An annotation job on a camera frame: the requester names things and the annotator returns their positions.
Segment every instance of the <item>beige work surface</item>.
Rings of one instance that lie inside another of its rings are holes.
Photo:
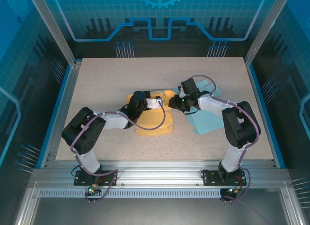
[[[258,143],[245,159],[272,159],[270,145],[254,92],[242,58],[96,58],[83,59],[66,123],[82,107],[93,111],[117,111],[134,91],[171,89],[190,76],[210,76],[222,91],[220,98],[248,101],[261,126]],[[174,129],[169,134],[139,136],[135,128],[111,129],[101,133],[94,147],[99,160],[219,160],[227,150],[224,128],[197,135],[186,116],[173,114]],[[62,139],[57,160],[74,160]]]

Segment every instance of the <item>enclosure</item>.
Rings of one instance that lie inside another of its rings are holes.
[[[0,0],[1,224],[308,224],[309,1]],[[230,186],[200,175],[227,151],[222,119],[169,110],[160,135],[100,134],[96,156],[118,177],[88,205],[64,127],[83,107],[117,111],[197,74],[260,125],[242,201],[224,204]]]

